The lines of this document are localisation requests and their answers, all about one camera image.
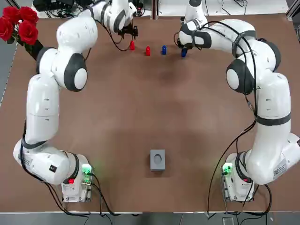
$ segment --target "green leaf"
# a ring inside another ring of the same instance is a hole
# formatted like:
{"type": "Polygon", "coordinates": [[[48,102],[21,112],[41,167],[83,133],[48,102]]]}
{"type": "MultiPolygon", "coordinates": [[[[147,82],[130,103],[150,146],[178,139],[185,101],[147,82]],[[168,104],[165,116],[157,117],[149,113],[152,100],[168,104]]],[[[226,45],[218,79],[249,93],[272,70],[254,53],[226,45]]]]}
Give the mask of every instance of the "green leaf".
{"type": "Polygon", "coordinates": [[[14,37],[11,37],[9,40],[7,40],[7,43],[10,45],[12,43],[15,42],[15,38],[14,37]]]}

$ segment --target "red peg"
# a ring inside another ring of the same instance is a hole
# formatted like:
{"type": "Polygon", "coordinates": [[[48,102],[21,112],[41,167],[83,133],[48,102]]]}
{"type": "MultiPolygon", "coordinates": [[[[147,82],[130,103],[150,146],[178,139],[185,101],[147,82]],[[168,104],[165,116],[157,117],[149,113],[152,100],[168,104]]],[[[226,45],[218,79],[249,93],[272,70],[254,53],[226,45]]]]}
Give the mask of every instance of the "red peg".
{"type": "Polygon", "coordinates": [[[130,50],[135,50],[135,43],[133,41],[130,42],[130,50]]]}
{"type": "Polygon", "coordinates": [[[147,46],[147,48],[146,48],[146,55],[150,56],[150,47],[149,46],[147,46]]]}

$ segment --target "rose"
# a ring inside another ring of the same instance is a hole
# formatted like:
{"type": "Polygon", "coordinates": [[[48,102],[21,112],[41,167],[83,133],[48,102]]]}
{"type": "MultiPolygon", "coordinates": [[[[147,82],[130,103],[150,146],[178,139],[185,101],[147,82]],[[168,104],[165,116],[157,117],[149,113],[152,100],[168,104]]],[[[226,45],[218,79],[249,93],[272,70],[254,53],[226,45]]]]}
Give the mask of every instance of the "rose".
{"type": "Polygon", "coordinates": [[[28,6],[22,6],[20,9],[21,18],[23,20],[29,21],[33,24],[36,24],[38,21],[38,15],[28,6]]]}
{"type": "Polygon", "coordinates": [[[8,18],[13,25],[18,24],[18,21],[21,19],[20,11],[12,6],[3,9],[3,16],[8,18]]]}
{"type": "Polygon", "coordinates": [[[21,41],[29,45],[34,45],[36,40],[38,39],[38,30],[31,22],[23,21],[19,25],[19,35],[21,41]]]}
{"type": "Polygon", "coordinates": [[[6,17],[0,18],[0,38],[4,41],[8,41],[11,38],[14,27],[10,20],[6,17]]]}

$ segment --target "brown table surface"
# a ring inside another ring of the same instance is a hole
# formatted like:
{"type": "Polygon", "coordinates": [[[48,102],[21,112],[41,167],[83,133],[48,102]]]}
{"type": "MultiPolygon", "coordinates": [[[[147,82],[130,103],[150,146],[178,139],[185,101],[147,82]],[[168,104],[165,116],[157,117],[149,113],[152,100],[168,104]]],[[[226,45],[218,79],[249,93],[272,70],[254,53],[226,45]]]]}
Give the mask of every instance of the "brown table surface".
{"type": "MultiPolygon", "coordinates": [[[[247,15],[259,38],[278,45],[292,96],[292,131],[300,135],[299,43],[284,14],[247,15]]],[[[41,19],[39,40],[57,46],[61,19],[41,19]]],[[[244,97],[231,90],[225,70],[233,57],[225,52],[193,49],[185,59],[173,43],[178,18],[135,19],[139,37],[134,52],[119,52],[99,28],[87,60],[88,83],[81,92],[62,90],[60,128],[51,143],[58,149],[84,154],[96,168],[113,211],[206,211],[213,169],[228,144],[253,120],[244,97]],[[146,46],[151,56],[144,56],[146,46]],[[167,55],[160,54],[167,45],[167,55]],[[150,150],[165,149],[166,170],[150,171],[150,150]]],[[[0,211],[59,211],[44,184],[27,175],[13,158],[26,116],[28,81],[35,62],[18,47],[0,108],[0,211]]],[[[252,147],[255,131],[242,137],[239,149],[252,147]]],[[[270,184],[271,210],[300,210],[300,164],[270,184]]],[[[260,187],[245,210],[265,210],[268,193],[260,187]]],[[[99,211],[92,203],[70,210],[99,211]]],[[[240,203],[228,204],[241,210],[240,203]]],[[[215,176],[210,210],[224,211],[220,173],[215,176]]]]}

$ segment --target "green indicator light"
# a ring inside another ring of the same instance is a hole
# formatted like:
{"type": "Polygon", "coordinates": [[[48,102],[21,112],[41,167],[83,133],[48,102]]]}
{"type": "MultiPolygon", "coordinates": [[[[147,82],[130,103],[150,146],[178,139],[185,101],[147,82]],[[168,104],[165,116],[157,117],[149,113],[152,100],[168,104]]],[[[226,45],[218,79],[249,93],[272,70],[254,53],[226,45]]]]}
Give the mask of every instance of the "green indicator light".
{"type": "Polygon", "coordinates": [[[83,164],[82,165],[82,172],[84,174],[92,173],[92,166],[90,164],[87,164],[87,163],[83,164]]]}
{"type": "Polygon", "coordinates": [[[225,163],[223,165],[223,173],[224,173],[224,175],[231,174],[232,168],[233,168],[233,164],[232,163],[225,163]]]}
{"type": "Polygon", "coordinates": [[[90,164],[83,164],[82,165],[82,173],[83,173],[83,180],[82,182],[87,185],[91,185],[91,175],[93,174],[93,167],[90,164]]]}

